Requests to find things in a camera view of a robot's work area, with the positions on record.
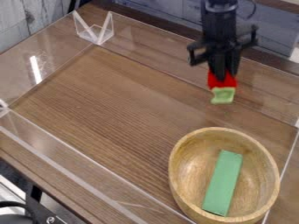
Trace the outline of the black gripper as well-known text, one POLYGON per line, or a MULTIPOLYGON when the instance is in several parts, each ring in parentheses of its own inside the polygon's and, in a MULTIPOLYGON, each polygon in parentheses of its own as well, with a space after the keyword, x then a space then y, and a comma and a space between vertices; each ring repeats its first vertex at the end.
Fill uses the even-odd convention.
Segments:
POLYGON ((240 63, 240 50, 257 44, 257 26, 242 24, 237 26, 236 35, 232 39, 212 40, 201 37, 186 45, 189 53, 188 63, 196 66, 209 59, 209 69, 218 81, 225 79, 225 52, 226 69, 232 76, 237 75, 240 63))

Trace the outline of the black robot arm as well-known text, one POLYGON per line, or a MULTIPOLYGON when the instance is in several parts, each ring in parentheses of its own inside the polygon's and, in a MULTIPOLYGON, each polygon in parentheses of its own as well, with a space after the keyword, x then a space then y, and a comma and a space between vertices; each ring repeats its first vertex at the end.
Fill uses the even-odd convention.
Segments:
POLYGON ((189 65, 206 62, 218 82, 237 75, 241 51, 257 44, 257 26, 238 24, 237 8, 238 0, 200 0, 201 37, 186 45, 189 65))

